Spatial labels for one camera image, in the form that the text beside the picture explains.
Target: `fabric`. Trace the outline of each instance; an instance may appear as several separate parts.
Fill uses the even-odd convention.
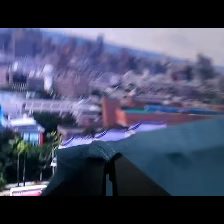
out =
[[[224,119],[189,122],[119,141],[94,141],[58,150],[48,191],[82,167],[85,158],[105,161],[121,153],[171,195],[224,195]]]

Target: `tent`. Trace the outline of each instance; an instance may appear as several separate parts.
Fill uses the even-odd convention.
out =
[[[93,141],[57,151],[58,167],[43,195],[224,195],[224,119]]]

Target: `city skyline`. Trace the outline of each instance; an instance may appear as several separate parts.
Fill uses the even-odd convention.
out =
[[[213,59],[215,65],[224,65],[223,28],[45,28],[68,35],[96,39],[104,34],[112,44],[153,51],[195,60],[197,53]]]

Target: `sky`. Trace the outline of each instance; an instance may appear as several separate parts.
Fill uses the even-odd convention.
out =
[[[194,60],[197,53],[224,65],[224,28],[47,28],[49,31],[96,39]]]

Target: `tarp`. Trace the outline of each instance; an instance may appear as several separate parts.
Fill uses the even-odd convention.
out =
[[[85,169],[87,158],[108,162],[116,153],[125,156],[170,195],[224,195],[222,118],[58,150],[58,168],[44,195],[69,178],[69,174]]]

